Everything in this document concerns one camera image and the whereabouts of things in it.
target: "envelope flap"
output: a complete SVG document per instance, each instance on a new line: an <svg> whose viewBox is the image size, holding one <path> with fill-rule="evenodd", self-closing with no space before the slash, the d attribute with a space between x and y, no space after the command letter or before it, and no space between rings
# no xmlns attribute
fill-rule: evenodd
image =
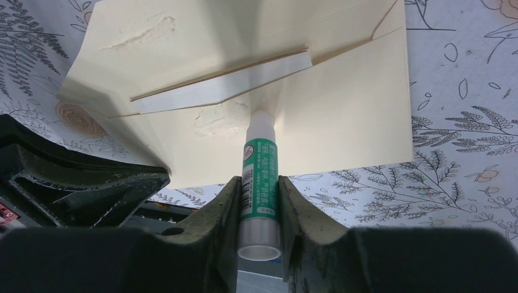
<svg viewBox="0 0 518 293"><path fill-rule="evenodd" d="M58 97L111 118L138 114L132 97L226 68L306 47L313 59L336 56L337 51L370 41L393 4L393 0L101 1ZM404 24L404 17L393 21Z"/></svg>
<svg viewBox="0 0 518 293"><path fill-rule="evenodd" d="M405 19L404 2L403 0L396 0L390 10L387 12L385 17L381 19L378 27L374 31L373 40L383 37L400 27L405 26L405 22L401 20Z"/></svg>

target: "floral pattern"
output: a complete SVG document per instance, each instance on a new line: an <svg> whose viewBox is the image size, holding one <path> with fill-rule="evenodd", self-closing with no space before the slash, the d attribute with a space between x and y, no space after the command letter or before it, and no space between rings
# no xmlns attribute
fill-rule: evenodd
<svg viewBox="0 0 518 293"><path fill-rule="evenodd" d="M98 139L106 135L101 125L80 106L59 102L56 115L70 130L81 136Z"/></svg>
<svg viewBox="0 0 518 293"><path fill-rule="evenodd" d="M83 109L55 98L96 1L5 3L0 114L70 150L138 162ZM415 160L287 175L346 226L482 227L518 247L518 1L405 4ZM151 200L200 208L224 184L163 189Z"/></svg>

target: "cream envelope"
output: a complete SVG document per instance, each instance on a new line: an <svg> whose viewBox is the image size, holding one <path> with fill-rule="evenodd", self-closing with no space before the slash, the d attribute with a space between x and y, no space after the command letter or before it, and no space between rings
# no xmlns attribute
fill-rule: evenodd
<svg viewBox="0 0 518 293"><path fill-rule="evenodd" d="M170 188L240 174L257 109L275 114L283 175L412 160L403 0L141 2L96 5L59 97L97 112L144 163L167 166ZM221 104L136 115L130 103L306 47L315 66Z"/></svg>

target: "fern leaf drawing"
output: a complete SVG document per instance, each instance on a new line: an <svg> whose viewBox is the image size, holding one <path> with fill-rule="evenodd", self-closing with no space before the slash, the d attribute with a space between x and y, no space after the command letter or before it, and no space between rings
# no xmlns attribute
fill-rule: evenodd
<svg viewBox="0 0 518 293"><path fill-rule="evenodd" d="M49 60L45 47L63 58L68 56L59 44L57 36L60 35L46 33L19 0L6 2L8 7L0 4L0 90L10 98L5 86L5 79L9 77L21 91L32 96L27 76L37 62L60 74Z"/></svg>

